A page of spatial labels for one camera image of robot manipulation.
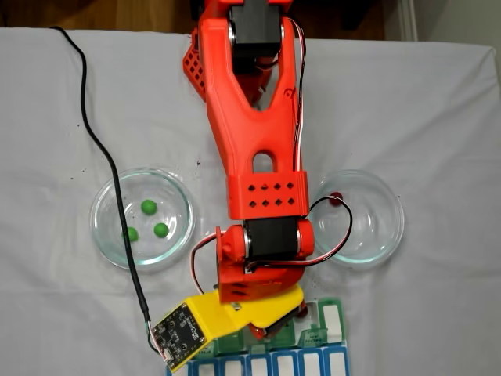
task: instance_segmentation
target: green plastic piece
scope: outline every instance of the green plastic piece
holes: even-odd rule
[[[141,210],[146,215],[153,215],[157,212],[157,203],[152,200],[144,200],[141,203]]]
[[[290,320],[272,338],[272,349],[284,349],[296,345],[296,335],[294,333],[294,321]]]
[[[242,329],[243,343],[245,349],[251,354],[263,354],[269,351],[271,339],[257,339],[254,337],[249,327]]]
[[[195,355],[195,359],[211,359],[217,355],[219,355],[218,343],[217,341],[212,341]]]
[[[341,307],[341,300],[339,299],[334,299],[334,298],[321,298],[319,300],[319,320],[320,320],[320,327],[321,328],[326,328],[328,329],[326,325],[326,318],[325,315],[323,314],[323,307],[324,306],[337,306],[337,311],[339,312],[339,323],[341,324],[341,341],[345,340],[344,336],[344,322],[343,322],[343,309]]]
[[[320,347],[324,343],[327,343],[327,329],[320,327],[302,331],[297,345],[302,348],[307,348]]]
[[[134,227],[128,227],[127,232],[128,232],[128,239],[131,242],[138,241],[139,239],[138,230],[136,230]]]
[[[231,354],[240,353],[243,351],[243,334],[242,331],[228,334],[218,340],[218,348],[220,353]]]
[[[166,237],[169,234],[169,228],[165,223],[157,223],[153,228],[153,232],[158,237]]]

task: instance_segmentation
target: white plastic slot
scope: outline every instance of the white plastic slot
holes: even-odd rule
[[[319,354],[304,354],[305,359],[305,375],[306,376],[322,376],[320,374],[320,358]]]
[[[268,362],[265,358],[252,359],[250,361],[252,376],[268,376]]]
[[[326,319],[327,341],[329,343],[341,342],[343,340],[343,331],[341,330],[341,319],[339,318],[337,305],[323,306],[323,316]]]
[[[240,376],[242,374],[242,362],[238,360],[230,360],[225,363],[226,376]]]
[[[202,364],[198,367],[199,376],[215,376],[216,372],[213,364]]]
[[[279,356],[276,358],[279,365],[279,376],[294,376],[294,359],[292,356]]]
[[[346,376],[344,366],[344,354],[342,352],[332,352],[329,354],[330,374],[332,376]]]

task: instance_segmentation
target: wooden floor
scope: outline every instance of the wooden floor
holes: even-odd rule
[[[290,14],[307,38],[384,39],[381,2],[356,31],[341,30],[335,1],[296,0]],[[0,26],[189,33],[195,23],[188,0],[0,0]]]

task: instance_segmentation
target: red ball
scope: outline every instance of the red ball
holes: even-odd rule
[[[340,192],[332,192],[329,196],[334,196],[334,197],[337,197],[337,198],[340,198],[341,200],[343,200],[343,195]],[[335,198],[330,198],[329,202],[332,206],[340,206],[341,205],[341,202],[339,202],[339,200],[336,200]]]

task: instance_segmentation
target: green ball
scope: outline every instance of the green ball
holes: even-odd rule
[[[144,200],[141,203],[141,210],[146,215],[153,215],[157,212],[157,203],[152,200]]]
[[[138,241],[139,239],[138,230],[136,230],[134,227],[128,227],[127,232],[128,232],[128,239],[131,242]]]
[[[169,234],[169,228],[165,223],[157,223],[153,228],[153,232],[158,237],[166,237]]]

